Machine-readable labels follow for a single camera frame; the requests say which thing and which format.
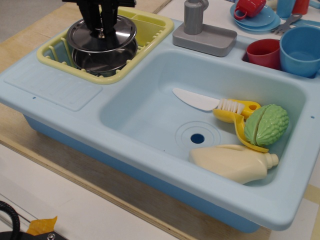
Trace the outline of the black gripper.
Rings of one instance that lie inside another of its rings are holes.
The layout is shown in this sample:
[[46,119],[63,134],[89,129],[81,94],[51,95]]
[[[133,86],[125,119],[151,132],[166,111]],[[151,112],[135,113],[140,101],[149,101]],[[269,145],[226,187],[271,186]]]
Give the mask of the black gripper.
[[103,28],[104,34],[114,30],[117,23],[118,7],[135,7],[136,0],[62,0],[63,2],[77,3],[83,20],[90,31]]

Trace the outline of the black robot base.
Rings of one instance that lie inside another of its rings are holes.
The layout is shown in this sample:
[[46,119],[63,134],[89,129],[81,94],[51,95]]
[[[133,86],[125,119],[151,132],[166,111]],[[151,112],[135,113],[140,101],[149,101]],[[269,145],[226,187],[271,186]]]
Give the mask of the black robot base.
[[[0,233],[1,240],[12,240],[11,239],[12,232],[5,231]],[[43,233],[39,235],[31,235],[26,232],[19,232],[16,240],[67,240],[63,236],[59,235],[56,232]]]

